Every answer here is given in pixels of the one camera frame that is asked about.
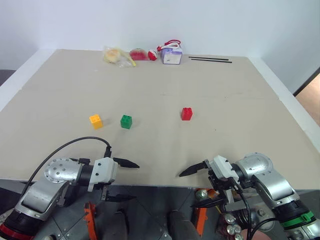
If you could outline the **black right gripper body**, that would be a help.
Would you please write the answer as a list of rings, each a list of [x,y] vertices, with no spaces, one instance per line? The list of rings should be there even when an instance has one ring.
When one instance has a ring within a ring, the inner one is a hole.
[[[232,190],[237,193],[241,190],[240,177],[237,173],[239,167],[235,163],[230,163],[228,159],[205,159],[204,162],[207,165],[208,179],[212,187],[223,199],[233,200]]]

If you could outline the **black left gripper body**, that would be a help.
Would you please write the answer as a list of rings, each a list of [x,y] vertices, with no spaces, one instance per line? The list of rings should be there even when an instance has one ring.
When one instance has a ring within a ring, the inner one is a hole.
[[[111,201],[112,200],[112,196],[109,195],[109,185],[108,184],[104,184],[101,188],[102,192],[101,192],[101,197],[100,200],[101,201]]]

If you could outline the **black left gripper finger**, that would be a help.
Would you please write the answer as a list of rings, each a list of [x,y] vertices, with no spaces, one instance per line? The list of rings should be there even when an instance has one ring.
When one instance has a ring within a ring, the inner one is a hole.
[[[115,196],[107,195],[105,201],[106,202],[114,202],[121,203],[135,199],[136,196],[128,195],[128,194],[117,194]]]
[[[139,169],[140,168],[139,165],[137,165],[136,163],[134,163],[128,159],[114,157],[113,160],[123,168],[132,168],[132,169]]]

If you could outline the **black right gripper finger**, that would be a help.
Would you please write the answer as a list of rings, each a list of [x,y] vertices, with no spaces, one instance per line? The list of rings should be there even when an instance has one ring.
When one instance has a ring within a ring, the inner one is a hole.
[[[203,161],[203,162],[189,166],[187,169],[183,170],[178,176],[179,177],[190,176],[190,175],[196,174],[198,171],[202,169],[207,169],[207,168],[208,167],[206,163]]]
[[[192,208],[212,208],[221,204],[225,203],[224,198],[217,198],[217,199],[203,199],[200,201],[195,202],[193,205],[191,205]]]

